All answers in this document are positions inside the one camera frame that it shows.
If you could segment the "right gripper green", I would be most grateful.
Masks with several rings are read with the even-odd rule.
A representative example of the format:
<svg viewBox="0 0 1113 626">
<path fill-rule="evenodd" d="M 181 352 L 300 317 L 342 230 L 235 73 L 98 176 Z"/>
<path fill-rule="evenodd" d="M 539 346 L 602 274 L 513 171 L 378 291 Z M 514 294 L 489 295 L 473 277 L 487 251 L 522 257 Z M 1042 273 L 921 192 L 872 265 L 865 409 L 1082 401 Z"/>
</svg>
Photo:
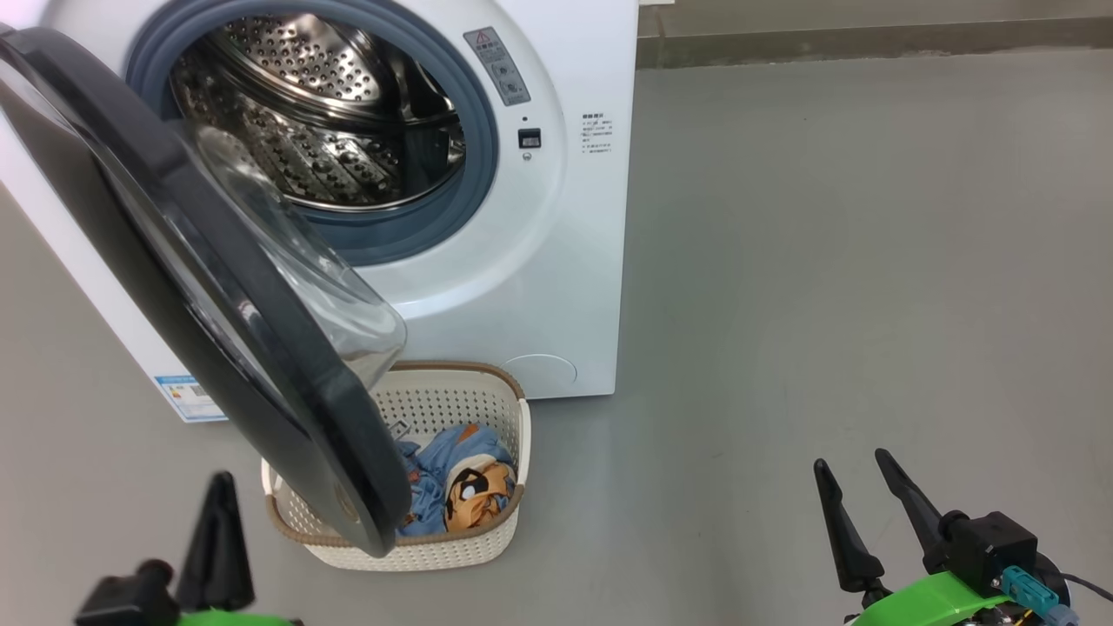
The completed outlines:
<svg viewBox="0 0 1113 626">
<path fill-rule="evenodd" d="M 843 506 L 843 488 L 830 466 L 823 459 L 815 460 L 814 477 L 840 589 L 861 596 L 886 596 L 851 618 L 848 626 L 957 626 L 982 610 L 1014 603 L 1001 590 L 983 597 L 949 571 L 944 571 L 946 542 L 940 535 L 938 508 L 930 503 L 889 451 L 876 449 L 875 459 L 888 490 L 902 502 L 910 520 L 920 544 L 923 567 L 934 575 L 890 594 L 881 583 L 883 564 L 867 550 Z"/>
</svg>

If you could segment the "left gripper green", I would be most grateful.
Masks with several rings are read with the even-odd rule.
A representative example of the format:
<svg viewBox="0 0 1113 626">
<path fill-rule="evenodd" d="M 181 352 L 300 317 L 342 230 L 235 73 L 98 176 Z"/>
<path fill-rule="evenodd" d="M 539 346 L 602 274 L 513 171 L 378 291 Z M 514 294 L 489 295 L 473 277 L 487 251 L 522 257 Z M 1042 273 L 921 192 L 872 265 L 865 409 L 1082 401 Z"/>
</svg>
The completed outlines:
<svg viewBox="0 0 1113 626">
<path fill-rule="evenodd" d="M 230 472 L 217 472 L 208 483 L 179 571 L 177 601 L 196 613 L 183 614 L 174 626 L 303 626 L 298 619 L 239 612 L 256 594 Z"/>
</svg>

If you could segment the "black round washer door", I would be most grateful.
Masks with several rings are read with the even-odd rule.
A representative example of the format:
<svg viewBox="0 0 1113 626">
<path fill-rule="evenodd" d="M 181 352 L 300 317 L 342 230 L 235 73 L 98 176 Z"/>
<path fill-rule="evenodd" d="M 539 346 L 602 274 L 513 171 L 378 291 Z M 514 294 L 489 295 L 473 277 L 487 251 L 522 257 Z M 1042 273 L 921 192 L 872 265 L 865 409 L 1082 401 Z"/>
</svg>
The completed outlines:
<svg viewBox="0 0 1113 626">
<path fill-rule="evenodd" d="M 410 489 L 373 389 L 404 322 L 245 143 L 0 25 L 0 183 L 160 395 L 199 387 L 346 542 L 393 550 Z"/>
</svg>

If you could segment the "blue garment large face print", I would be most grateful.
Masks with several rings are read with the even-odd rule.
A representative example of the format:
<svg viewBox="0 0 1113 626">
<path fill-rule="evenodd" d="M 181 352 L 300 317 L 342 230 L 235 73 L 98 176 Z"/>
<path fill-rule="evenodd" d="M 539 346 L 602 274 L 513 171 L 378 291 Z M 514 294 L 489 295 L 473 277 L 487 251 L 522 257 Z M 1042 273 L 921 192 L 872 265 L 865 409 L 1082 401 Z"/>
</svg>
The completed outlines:
<svg viewBox="0 0 1113 626">
<path fill-rule="evenodd" d="M 466 423 L 442 430 L 450 443 L 450 485 L 445 532 L 492 524 L 518 486 L 516 467 L 489 426 Z"/>
</svg>

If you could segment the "white front-load washing machine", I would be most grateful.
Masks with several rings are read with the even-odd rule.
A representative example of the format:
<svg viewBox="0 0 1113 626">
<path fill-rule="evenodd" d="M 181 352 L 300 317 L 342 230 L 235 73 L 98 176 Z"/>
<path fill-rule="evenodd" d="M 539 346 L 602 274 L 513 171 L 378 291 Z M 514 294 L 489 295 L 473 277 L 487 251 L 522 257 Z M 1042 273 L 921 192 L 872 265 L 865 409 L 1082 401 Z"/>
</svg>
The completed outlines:
<svg viewBox="0 0 1113 626">
<path fill-rule="evenodd" d="M 134 40 L 164 1 L 0 0 L 0 25 L 63 33 L 127 84 Z M 406 360 L 500 368 L 523 354 L 554 354 L 577 366 L 572 397 L 611 395 L 637 0 L 401 3 L 449 36 L 481 78 L 496 113 L 496 180 L 477 216 L 449 241 L 396 262 L 349 265 L 404 317 Z M 498 96 L 463 38 L 484 27 L 496 29 L 513 56 L 531 102 L 508 107 Z M 147 106 L 162 119 L 183 120 Z M 608 114 L 615 123 L 612 153 L 581 154 L 580 118 L 587 113 Z M 539 150 L 518 147 L 518 130 L 528 128 L 542 130 Z M 524 162 L 523 153 L 532 159 Z"/>
</svg>

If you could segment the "stainless steel washing machine drum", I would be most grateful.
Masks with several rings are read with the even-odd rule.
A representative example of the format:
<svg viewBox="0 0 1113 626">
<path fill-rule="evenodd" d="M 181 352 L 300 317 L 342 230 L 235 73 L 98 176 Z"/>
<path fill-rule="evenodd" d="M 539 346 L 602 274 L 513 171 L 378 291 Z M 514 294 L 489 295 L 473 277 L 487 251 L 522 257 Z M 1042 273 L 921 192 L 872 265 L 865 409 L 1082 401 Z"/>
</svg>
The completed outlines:
<svg viewBox="0 0 1113 626">
<path fill-rule="evenodd" d="M 456 107 L 413 56 L 311 13 L 220 25 L 178 58 L 170 88 L 184 117 L 235 136 L 315 211 L 397 209 L 465 158 Z"/>
</svg>

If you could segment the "blue energy label sticker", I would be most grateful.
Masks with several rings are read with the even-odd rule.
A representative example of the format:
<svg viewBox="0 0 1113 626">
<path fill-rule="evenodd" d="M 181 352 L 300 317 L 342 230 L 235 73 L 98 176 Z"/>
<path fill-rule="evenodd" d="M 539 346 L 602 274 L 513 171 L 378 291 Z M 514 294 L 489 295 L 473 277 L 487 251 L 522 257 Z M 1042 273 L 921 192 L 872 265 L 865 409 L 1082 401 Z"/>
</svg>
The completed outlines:
<svg viewBox="0 0 1113 626">
<path fill-rule="evenodd" d="M 184 423 L 221 423 L 227 420 L 225 412 L 195 376 L 154 376 L 152 380 Z"/>
</svg>

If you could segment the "cream perforated laundry basket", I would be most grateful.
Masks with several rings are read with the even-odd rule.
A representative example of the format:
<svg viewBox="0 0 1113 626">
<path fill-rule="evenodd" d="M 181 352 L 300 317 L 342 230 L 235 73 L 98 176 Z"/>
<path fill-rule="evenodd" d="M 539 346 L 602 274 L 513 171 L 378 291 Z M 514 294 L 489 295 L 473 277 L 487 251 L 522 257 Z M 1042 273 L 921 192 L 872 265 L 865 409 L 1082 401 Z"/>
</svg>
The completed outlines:
<svg viewBox="0 0 1113 626">
<path fill-rule="evenodd" d="M 518 503 L 531 463 L 531 410 L 518 381 L 498 366 L 477 362 L 400 362 L 373 389 L 373 399 L 394 437 L 420 446 L 442 430 L 466 423 L 489 426 L 516 467 L 509 507 L 492 524 L 463 532 L 400 537 L 375 558 L 347 542 L 268 464 L 262 467 L 270 524 L 322 563 L 348 570 L 417 573 L 482 565 L 496 559 L 518 529 Z"/>
</svg>

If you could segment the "round white filter cover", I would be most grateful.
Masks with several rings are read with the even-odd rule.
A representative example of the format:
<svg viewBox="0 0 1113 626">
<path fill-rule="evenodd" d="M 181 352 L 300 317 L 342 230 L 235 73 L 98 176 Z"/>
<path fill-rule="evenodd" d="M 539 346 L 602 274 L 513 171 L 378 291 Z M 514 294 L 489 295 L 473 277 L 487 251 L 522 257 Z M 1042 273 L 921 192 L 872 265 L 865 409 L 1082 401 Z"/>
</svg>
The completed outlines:
<svg viewBox="0 0 1113 626">
<path fill-rule="evenodd" d="M 531 399 L 572 397 L 577 383 L 577 366 L 554 354 L 523 354 L 503 362 L 500 368 L 513 376 Z"/>
</svg>

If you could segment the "black text notice sticker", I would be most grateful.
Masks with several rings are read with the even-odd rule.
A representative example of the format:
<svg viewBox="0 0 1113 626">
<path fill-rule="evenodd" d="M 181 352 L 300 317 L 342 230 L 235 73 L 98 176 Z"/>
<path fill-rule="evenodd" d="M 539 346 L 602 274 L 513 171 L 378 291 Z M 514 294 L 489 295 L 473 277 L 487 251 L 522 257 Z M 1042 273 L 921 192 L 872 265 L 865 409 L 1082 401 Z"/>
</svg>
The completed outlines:
<svg viewBox="0 0 1113 626">
<path fill-rule="evenodd" d="M 604 113 L 583 114 L 580 118 L 579 137 L 581 154 L 612 153 L 615 145 L 615 123 Z"/>
</svg>

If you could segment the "grey warning label sticker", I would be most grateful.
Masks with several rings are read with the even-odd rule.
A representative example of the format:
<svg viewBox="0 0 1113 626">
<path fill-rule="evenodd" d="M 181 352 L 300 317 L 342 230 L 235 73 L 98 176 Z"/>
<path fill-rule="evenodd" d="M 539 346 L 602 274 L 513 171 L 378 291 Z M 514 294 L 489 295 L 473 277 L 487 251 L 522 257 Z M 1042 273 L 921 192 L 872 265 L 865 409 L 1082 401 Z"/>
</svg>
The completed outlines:
<svg viewBox="0 0 1113 626">
<path fill-rule="evenodd" d="M 490 81 L 496 87 L 498 96 L 505 106 L 531 102 L 531 94 L 518 71 L 518 63 L 493 27 L 484 27 L 463 33 L 470 50 L 485 68 Z"/>
</svg>

